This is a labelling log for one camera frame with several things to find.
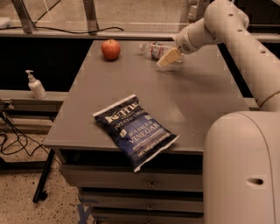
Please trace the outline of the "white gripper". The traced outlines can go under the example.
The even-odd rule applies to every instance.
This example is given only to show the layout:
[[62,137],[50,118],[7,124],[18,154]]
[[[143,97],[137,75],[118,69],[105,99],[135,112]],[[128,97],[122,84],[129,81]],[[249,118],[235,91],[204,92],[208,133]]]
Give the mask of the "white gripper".
[[217,38],[207,29],[205,20],[202,18],[195,23],[189,24],[174,37],[177,46],[170,49],[157,62],[158,67],[166,67],[181,58],[181,53],[190,54],[198,51],[201,47],[217,44]]

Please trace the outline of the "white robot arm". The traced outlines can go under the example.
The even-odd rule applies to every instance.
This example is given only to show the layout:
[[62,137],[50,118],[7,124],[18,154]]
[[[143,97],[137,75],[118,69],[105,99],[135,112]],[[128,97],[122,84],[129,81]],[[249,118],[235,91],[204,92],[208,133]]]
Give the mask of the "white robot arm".
[[222,43],[258,109],[222,116],[203,152],[204,224],[280,224],[280,59],[247,30],[248,16],[230,0],[213,0],[184,28],[158,65]]

